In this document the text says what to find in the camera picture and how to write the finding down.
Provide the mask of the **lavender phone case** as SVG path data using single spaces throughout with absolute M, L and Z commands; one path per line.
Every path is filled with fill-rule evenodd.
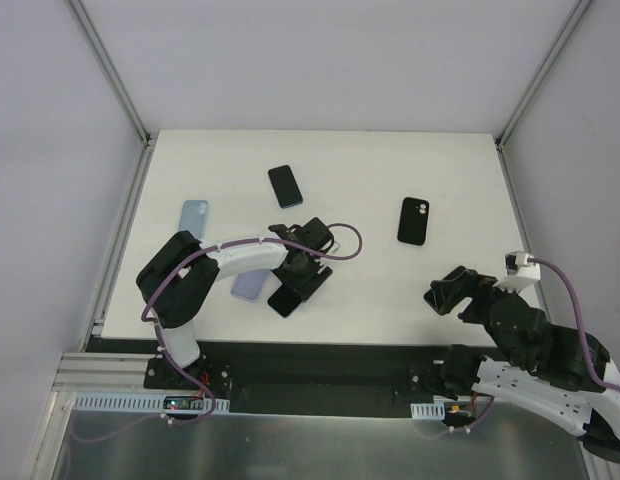
M 253 270 L 239 274 L 232 284 L 230 294 L 248 302 L 256 302 L 269 275 L 269 270 Z

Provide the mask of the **black phone case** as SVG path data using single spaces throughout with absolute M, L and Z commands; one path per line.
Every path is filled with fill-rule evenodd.
M 402 201 L 397 240 L 423 246 L 426 243 L 430 204 L 427 200 L 405 197 Z

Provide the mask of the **black phone teal edge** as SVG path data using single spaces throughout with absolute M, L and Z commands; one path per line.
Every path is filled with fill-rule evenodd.
M 288 318 L 302 303 L 299 296 L 281 285 L 267 300 L 267 304 L 282 318 Z

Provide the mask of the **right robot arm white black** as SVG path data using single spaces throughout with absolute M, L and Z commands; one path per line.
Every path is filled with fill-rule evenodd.
M 594 336 L 551 323 L 521 297 L 540 278 L 539 264 L 526 261 L 508 267 L 502 279 L 459 266 L 431 282 L 426 303 L 444 316 L 467 300 L 459 319 L 482 326 L 503 356 L 497 361 L 452 345 L 432 387 L 448 398 L 477 393 L 505 400 L 620 464 L 620 372 Z

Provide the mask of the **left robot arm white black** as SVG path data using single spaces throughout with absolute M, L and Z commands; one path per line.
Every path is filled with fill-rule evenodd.
M 203 247 L 190 232 L 174 234 L 136 278 L 146 306 L 142 320 L 160 332 L 160 345 L 171 356 L 166 375 L 178 388 L 194 387 L 201 377 L 201 351 L 193 319 L 215 282 L 253 271 L 267 271 L 280 282 L 268 305 L 288 317 L 330 277 L 319 257 L 334 236 L 318 218 L 303 226 L 272 225 L 244 239 Z

